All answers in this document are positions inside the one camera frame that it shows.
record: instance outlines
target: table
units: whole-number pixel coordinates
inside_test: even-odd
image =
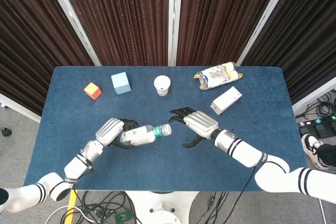
[[[206,67],[57,67],[50,83],[25,185],[50,172],[64,175],[64,167],[111,117],[134,119],[140,125],[168,122],[172,109],[190,106],[212,116],[222,128],[261,151],[288,162],[291,170],[306,166],[302,145],[282,70],[276,67],[237,67],[244,76],[210,90],[200,90],[193,79]],[[111,75],[126,72],[131,92],[117,95]],[[165,97],[153,86],[156,76],[172,80]],[[96,100],[84,88],[89,82],[102,90]],[[234,86],[242,97],[221,115],[211,102]],[[240,191],[251,169],[201,141],[183,148],[194,133],[174,122],[172,135],[131,150],[104,148],[94,162],[94,173],[77,189],[150,191]],[[254,180],[247,190],[260,190]]]

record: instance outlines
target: sneaker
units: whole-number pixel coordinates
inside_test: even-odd
[[[332,165],[324,163],[316,154],[318,147],[323,144],[321,141],[318,141],[311,134],[303,135],[301,141],[304,152],[310,157],[311,161],[318,169],[327,170],[329,167],[332,167]]]

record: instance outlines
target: curtain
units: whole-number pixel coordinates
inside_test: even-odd
[[[292,103],[336,76],[336,0],[280,0],[243,65],[281,67]]]
[[[92,61],[57,0],[0,2],[0,93],[41,115],[54,67]]]
[[[169,0],[70,0],[103,65],[167,65]]]
[[[176,64],[237,61],[269,0],[182,0]]]

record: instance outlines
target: paper cup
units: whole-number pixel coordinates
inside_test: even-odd
[[[168,76],[158,76],[154,80],[154,87],[158,92],[157,94],[162,97],[168,94],[169,86],[170,86],[170,79]]]

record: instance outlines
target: water bottle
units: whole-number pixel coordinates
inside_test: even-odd
[[[125,145],[139,146],[153,143],[157,138],[169,136],[172,134],[172,128],[169,124],[163,124],[157,127],[145,125],[130,131],[123,132],[120,141]]]

